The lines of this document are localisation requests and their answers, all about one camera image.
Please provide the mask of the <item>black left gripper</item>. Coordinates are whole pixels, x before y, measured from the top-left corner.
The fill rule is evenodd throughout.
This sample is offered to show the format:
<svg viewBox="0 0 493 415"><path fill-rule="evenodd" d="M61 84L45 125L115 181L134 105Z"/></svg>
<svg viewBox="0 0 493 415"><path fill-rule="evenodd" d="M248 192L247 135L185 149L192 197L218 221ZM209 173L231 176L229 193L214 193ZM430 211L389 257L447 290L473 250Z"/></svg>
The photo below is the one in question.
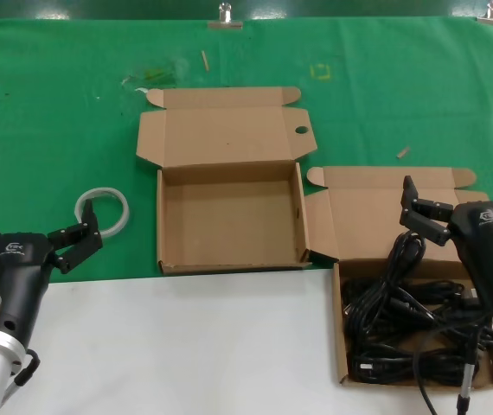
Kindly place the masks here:
<svg viewBox="0 0 493 415"><path fill-rule="evenodd" d="M53 268L67 274L102 248L90 200L81 219L48 238L39 233L0 234L0 331L24 347L29 345Z"/></svg>

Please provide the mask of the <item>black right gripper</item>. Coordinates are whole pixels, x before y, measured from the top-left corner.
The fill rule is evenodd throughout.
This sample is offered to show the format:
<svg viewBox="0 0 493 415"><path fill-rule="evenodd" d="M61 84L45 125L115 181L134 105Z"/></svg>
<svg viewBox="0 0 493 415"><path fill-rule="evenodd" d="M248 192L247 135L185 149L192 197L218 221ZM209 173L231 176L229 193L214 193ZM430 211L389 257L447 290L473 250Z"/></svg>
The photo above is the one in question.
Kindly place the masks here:
<svg viewBox="0 0 493 415"><path fill-rule="evenodd" d="M419 198L405 176L400 224L438 246L451 238L484 309L493 312L493 201L454 206Z"/></svg>

